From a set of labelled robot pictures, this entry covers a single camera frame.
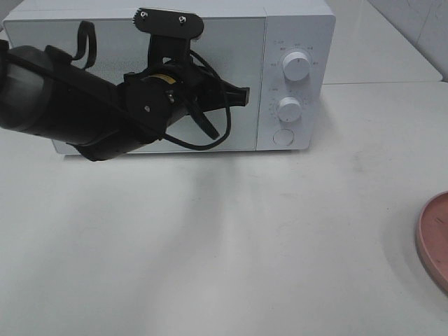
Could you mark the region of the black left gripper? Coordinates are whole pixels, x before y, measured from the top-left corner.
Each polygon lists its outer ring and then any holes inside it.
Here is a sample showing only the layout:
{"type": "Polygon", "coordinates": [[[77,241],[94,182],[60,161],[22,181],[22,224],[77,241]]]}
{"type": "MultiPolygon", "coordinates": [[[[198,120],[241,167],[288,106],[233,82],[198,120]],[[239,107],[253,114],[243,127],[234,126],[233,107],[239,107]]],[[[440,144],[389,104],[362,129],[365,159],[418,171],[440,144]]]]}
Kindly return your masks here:
{"type": "Polygon", "coordinates": [[[122,83],[122,99],[128,110],[146,107],[172,113],[189,101],[203,112],[229,106],[246,106],[250,89],[220,80],[205,66],[170,60],[157,63],[140,73],[127,73],[122,83]]]}

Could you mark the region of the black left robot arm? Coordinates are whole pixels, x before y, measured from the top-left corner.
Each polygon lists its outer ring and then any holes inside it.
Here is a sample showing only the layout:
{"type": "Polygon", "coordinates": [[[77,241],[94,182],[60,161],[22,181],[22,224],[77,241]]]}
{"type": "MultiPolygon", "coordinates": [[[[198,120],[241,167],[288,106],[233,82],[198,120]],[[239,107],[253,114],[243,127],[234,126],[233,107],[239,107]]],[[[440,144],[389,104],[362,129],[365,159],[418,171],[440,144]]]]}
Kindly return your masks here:
{"type": "Polygon", "coordinates": [[[113,84],[72,64],[58,48],[1,42],[1,127],[62,141],[84,158],[105,161],[167,140],[168,128],[190,117],[212,145],[225,140],[206,113],[249,102],[247,87],[225,80],[192,54],[155,64],[113,84]]]}

